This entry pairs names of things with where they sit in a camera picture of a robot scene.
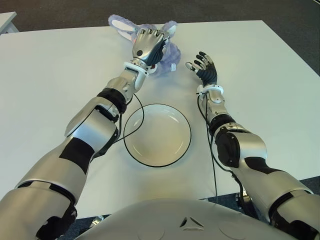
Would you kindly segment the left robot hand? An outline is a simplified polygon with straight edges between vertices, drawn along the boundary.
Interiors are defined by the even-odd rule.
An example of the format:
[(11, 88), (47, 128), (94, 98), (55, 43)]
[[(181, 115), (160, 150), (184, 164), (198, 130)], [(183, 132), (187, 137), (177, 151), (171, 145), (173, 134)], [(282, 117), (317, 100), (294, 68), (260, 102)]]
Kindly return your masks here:
[(164, 48), (170, 34), (160, 29), (141, 29), (132, 48), (133, 60), (149, 67), (157, 64), (164, 56)]

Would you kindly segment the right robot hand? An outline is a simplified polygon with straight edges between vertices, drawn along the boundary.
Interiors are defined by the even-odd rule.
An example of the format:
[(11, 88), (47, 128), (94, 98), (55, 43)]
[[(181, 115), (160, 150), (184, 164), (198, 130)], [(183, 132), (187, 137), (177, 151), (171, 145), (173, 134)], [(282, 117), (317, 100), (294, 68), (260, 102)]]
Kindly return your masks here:
[(202, 86), (216, 85), (218, 73), (211, 57), (200, 51), (193, 62), (186, 62), (185, 66), (201, 80)]

